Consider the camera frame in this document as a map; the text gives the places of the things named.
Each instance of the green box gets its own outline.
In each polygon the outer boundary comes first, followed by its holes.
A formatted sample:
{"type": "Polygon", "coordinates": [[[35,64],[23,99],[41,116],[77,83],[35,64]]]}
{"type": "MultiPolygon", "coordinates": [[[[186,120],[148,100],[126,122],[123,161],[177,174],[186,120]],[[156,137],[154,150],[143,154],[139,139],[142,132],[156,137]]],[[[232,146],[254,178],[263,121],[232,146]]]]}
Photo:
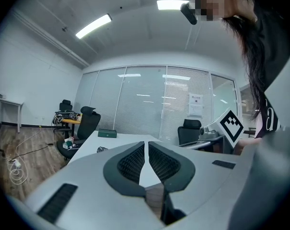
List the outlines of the green box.
{"type": "Polygon", "coordinates": [[[105,138],[117,138],[116,130],[111,129],[99,129],[98,137],[105,137],[105,138]]]}

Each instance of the woman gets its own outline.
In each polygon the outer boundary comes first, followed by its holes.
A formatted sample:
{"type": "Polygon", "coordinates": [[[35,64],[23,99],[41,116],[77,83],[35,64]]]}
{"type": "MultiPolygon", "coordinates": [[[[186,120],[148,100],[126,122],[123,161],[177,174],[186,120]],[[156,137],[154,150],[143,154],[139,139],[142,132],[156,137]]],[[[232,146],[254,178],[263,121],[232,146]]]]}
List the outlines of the woman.
{"type": "Polygon", "coordinates": [[[238,37],[254,98],[256,138],[240,140],[241,150],[280,127],[264,95],[290,56],[290,0],[195,0],[195,13],[207,20],[221,18],[238,37]]]}

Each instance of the white cable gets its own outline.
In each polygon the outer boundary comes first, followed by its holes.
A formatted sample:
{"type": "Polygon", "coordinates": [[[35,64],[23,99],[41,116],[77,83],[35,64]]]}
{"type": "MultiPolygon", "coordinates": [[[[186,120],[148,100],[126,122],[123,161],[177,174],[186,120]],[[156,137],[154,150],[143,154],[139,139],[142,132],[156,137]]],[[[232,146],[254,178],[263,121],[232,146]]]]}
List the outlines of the white cable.
{"type": "MultiPolygon", "coordinates": [[[[41,127],[39,127],[39,131],[32,135],[31,137],[29,137],[28,139],[24,140],[23,142],[21,142],[15,149],[15,154],[17,154],[17,156],[20,156],[19,153],[17,152],[17,149],[19,146],[21,146],[23,143],[25,143],[27,140],[31,139],[32,137],[36,136],[37,134],[39,134],[41,132],[41,127]]],[[[26,167],[26,164],[24,162],[24,160],[22,159],[22,157],[19,157],[20,160],[22,160],[23,164],[24,164],[24,171],[22,169],[20,169],[20,165],[19,168],[17,167],[17,162],[16,160],[12,160],[10,157],[4,158],[7,160],[7,168],[9,170],[10,173],[10,180],[13,184],[15,185],[21,185],[22,183],[24,183],[29,176],[29,171],[28,168],[26,167]]]]}

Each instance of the white table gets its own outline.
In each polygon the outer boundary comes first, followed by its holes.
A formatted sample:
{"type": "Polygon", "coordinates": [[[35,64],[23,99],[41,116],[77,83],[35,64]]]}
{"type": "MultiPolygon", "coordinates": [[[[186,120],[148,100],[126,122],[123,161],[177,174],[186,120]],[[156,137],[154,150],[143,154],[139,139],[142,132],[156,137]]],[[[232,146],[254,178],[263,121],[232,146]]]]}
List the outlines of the white table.
{"type": "Polygon", "coordinates": [[[0,122],[3,121],[3,108],[2,103],[15,105],[18,107],[18,117],[17,117],[17,131],[20,133],[20,127],[21,127],[21,108],[23,105],[22,100],[11,100],[11,99],[2,99],[0,98],[0,122]]]}
{"type": "Polygon", "coordinates": [[[76,154],[72,157],[72,159],[69,161],[69,164],[79,158],[97,153],[98,147],[113,149],[119,146],[139,141],[145,142],[145,164],[140,173],[139,184],[146,188],[161,183],[160,179],[157,177],[149,164],[148,154],[148,142],[159,140],[150,135],[117,134],[117,138],[104,138],[98,137],[98,131],[94,131],[80,147],[80,149],[76,152],[76,154]]]}

